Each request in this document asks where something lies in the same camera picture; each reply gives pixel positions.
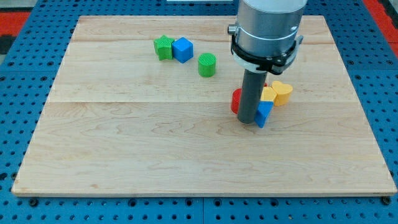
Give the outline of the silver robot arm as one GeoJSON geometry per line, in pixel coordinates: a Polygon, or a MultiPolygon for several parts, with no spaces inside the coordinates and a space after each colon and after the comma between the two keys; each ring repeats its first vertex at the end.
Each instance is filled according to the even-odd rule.
{"type": "Polygon", "coordinates": [[[240,0],[228,26],[235,61],[252,73],[280,75],[295,60],[307,0],[240,0]]]}

